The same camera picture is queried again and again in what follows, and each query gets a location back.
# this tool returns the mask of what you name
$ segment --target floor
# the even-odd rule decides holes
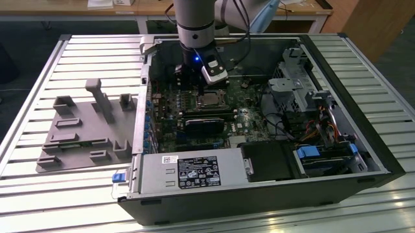
[[[167,23],[149,22],[149,33],[171,33]],[[0,84],[0,141],[13,122],[26,94],[36,82],[48,56],[61,34],[135,34],[132,21],[53,22],[45,31],[38,22],[0,22],[0,43],[5,47],[20,76],[8,84]],[[391,48],[375,64],[409,104],[415,106],[415,19],[412,19]]]

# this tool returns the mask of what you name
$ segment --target slotted aluminum table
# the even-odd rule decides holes
[[[135,93],[140,35],[60,40],[0,146],[0,232],[412,232],[415,230],[415,113],[347,38],[309,35],[407,175],[339,204],[143,227],[116,204],[111,176],[129,164],[37,174],[58,95],[90,101],[86,78],[101,78],[109,98]]]

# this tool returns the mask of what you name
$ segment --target wooden desk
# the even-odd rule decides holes
[[[136,15],[139,0],[132,6],[88,10],[88,0],[0,0],[0,16],[116,16]]]
[[[148,34],[147,21],[149,20],[165,20],[164,11],[171,5],[172,0],[139,0],[139,29],[141,34]],[[320,33],[321,27],[327,20],[327,16],[332,14],[332,10],[323,9],[315,0],[305,0],[300,4],[287,5],[287,12],[283,9],[277,9],[276,15],[272,20],[304,20],[312,21],[309,33]],[[175,19],[175,8],[168,12],[171,18]]]
[[[139,33],[148,34],[147,21],[165,20],[164,11],[172,0],[136,0],[132,6],[88,10],[86,0],[0,0],[0,21],[100,21],[133,20]],[[287,12],[276,11],[273,20],[312,21],[311,33],[319,33],[332,10],[323,9],[315,0],[287,5]]]

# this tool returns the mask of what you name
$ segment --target black cable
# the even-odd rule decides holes
[[[245,38],[248,38],[248,50],[247,50],[245,54],[243,55],[243,57],[241,57],[237,61],[233,62],[233,67],[232,67],[232,69],[228,70],[228,72],[231,72],[232,70],[235,70],[235,67],[236,67],[236,66],[239,65],[239,63],[247,58],[247,56],[249,55],[249,52],[251,52],[251,33],[249,33],[249,31],[251,31],[251,22],[249,22],[249,15],[248,15],[248,11],[247,11],[245,5],[244,5],[244,3],[241,2],[241,0],[239,0],[239,3],[240,3],[241,8],[243,8],[243,10],[244,10],[245,16],[244,16],[243,13],[241,13],[241,10],[240,10],[240,8],[239,8],[239,5],[237,5],[237,3],[236,3],[236,0],[233,0],[233,4],[235,4],[236,10],[237,10],[237,12],[239,12],[239,15],[240,15],[240,17],[241,17],[241,19],[243,19],[243,21],[244,21],[244,24],[245,24],[245,27],[247,27],[247,31],[245,31],[245,35],[244,35],[236,42],[240,42],[240,41],[243,41]]]
[[[287,5],[283,3],[283,2],[280,2],[283,5],[284,5],[284,11],[285,11],[285,21],[288,20],[288,10],[287,10]]]
[[[165,11],[164,11],[164,15],[165,15],[165,17],[167,17],[168,22],[171,22],[171,23],[176,26],[176,23],[173,22],[173,20],[172,20],[172,19],[169,18],[169,16],[167,15],[169,9],[173,7],[173,5],[175,5],[175,4],[171,4],[171,5],[168,6],[168,8],[167,8]]]

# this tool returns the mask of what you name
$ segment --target power supply label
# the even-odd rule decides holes
[[[220,185],[216,156],[177,160],[179,188],[201,188]]]

